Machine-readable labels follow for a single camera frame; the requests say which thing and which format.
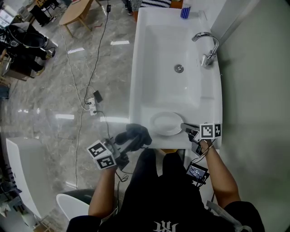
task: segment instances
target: gray wall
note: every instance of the gray wall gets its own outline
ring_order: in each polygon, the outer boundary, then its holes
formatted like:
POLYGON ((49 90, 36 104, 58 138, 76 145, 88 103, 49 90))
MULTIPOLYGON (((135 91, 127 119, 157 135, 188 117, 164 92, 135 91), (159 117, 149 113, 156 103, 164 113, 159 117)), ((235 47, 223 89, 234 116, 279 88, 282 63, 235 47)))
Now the gray wall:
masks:
POLYGON ((290 6, 261 0, 219 50, 221 156, 266 231, 290 224, 290 6))
POLYGON ((25 0, 4 0, 4 3, 10 6, 14 11, 18 11, 22 6, 25 0))

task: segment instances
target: sink basin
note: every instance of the sink basin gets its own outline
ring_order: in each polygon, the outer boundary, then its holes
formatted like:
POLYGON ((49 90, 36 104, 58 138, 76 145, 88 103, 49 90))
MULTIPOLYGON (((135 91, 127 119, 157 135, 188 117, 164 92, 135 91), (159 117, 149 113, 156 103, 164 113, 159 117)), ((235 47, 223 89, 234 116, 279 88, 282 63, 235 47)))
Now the sink basin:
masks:
POLYGON ((191 148, 185 132, 172 136, 156 134, 150 127, 150 119, 156 113, 177 113, 185 123, 222 123, 218 61, 206 69, 200 64, 202 55, 214 47, 213 40, 191 40, 199 32, 210 31, 204 13, 192 12, 184 20, 180 18, 180 11, 139 9, 129 121, 148 128, 153 140, 151 148, 191 148), (177 72, 176 65, 181 65, 183 71, 177 72))

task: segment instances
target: white cable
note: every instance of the white cable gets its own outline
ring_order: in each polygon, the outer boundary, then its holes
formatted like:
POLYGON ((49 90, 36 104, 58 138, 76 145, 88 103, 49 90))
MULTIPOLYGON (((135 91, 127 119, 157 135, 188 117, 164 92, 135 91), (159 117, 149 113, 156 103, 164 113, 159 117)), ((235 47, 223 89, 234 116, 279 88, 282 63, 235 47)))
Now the white cable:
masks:
POLYGON ((77 86, 76 86, 76 82, 75 82, 75 79, 74 79, 74 74, 73 74, 72 66, 71 66, 71 64, 69 63, 67 44, 66 44, 66 42, 65 42, 65 39, 64 39, 64 37, 63 37, 63 34, 61 33, 61 29, 60 29, 60 34, 62 35, 62 38, 63 38, 63 41, 64 41, 64 45, 65 45, 65 50, 66 50, 66 52, 67 52, 68 64, 69 64, 69 66, 70 66, 70 70, 71 70, 71 73, 72 73, 73 84, 74 84, 74 87, 75 87, 76 92, 77 92, 77 98, 78 98, 78 100, 80 101, 80 104, 81 104, 81 107, 82 107, 81 118, 80 118, 81 123, 80 123, 80 127, 79 127, 79 129, 78 129, 78 133, 77 133, 77 147, 76 147, 76 154, 75 154, 75 156, 76 156, 76 159, 75 159, 75 175, 76 175, 76 189, 77 189, 77 149, 78 149, 78 144, 79 144, 79 139, 80 139, 80 131, 81 131, 81 127, 82 127, 82 113, 83 113, 84 110, 85 110, 85 111, 90 111, 90 110, 87 110, 87 109, 84 108, 85 103, 82 105, 81 99, 80 99, 80 97, 79 97, 79 95, 78 95, 77 86))
MULTIPOLYGON (((66 55, 67 55, 67 59, 68 59, 68 64, 69 64, 69 66, 70 66, 70 70, 71 70, 71 73, 72 73, 73 84, 74 84, 74 87, 76 88, 76 91, 77 91, 77 86, 76 86, 76 82, 75 82, 75 79, 74 79, 74 74, 73 74, 72 66, 71 66, 71 64, 70 64, 70 62, 69 62, 69 58, 68 58, 68 49, 67 49, 67 44, 66 44, 66 42, 65 42, 65 39, 64 39, 64 37, 63 37, 63 34, 62 34, 61 30, 60 30, 60 34, 62 35, 62 38, 63 38, 63 41, 64 41, 65 50, 66 50, 66 55)), ((80 97, 79 97, 79 95, 78 95, 78 91, 77 91, 77 98, 78 98, 78 100, 80 101, 81 108, 83 108, 85 111, 89 111, 89 110, 85 109, 85 108, 82 106, 82 102, 81 102, 81 99, 80 99, 80 97)))
POLYGON ((213 144, 211 144, 211 145, 209 146, 209 148, 207 148, 206 151, 205 151, 201 156, 203 156, 205 153, 207 153, 207 152, 209 151, 209 149, 212 148, 212 146, 213 146, 213 144))

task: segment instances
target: orange object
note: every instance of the orange object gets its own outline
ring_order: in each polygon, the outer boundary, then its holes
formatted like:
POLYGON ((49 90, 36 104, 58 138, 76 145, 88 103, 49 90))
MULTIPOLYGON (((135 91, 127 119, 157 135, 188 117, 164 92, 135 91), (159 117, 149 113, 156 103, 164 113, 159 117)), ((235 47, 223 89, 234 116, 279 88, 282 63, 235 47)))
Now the orange object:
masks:
POLYGON ((138 19, 138 11, 133 11, 133 16, 134 16, 135 22, 137 22, 137 19, 138 19))
POLYGON ((177 1, 172 1, 170 8, 176 8, 176 9, 181 9, 183 4, 183 0, 177 2, 177 1))

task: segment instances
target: wooden table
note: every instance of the wooden table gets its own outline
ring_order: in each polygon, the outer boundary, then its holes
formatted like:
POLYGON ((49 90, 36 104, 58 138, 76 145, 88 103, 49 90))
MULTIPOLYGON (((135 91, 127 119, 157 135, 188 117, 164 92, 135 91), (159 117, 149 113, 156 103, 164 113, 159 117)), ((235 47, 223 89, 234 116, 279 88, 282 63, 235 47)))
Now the wooden table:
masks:
POLYGON ((73 34, 68 29, 68 24, 76 21, 80 21, 86 29, 91 31, 91 29, 89 29, 83 20, 85 19, 91 7, 92 1, 93 0, 80 0, 75 4, 70 4, 67 10, 64 12, 62 18, 59 21, 59 25, 64 25, 71 37, 73 37, 73 34))

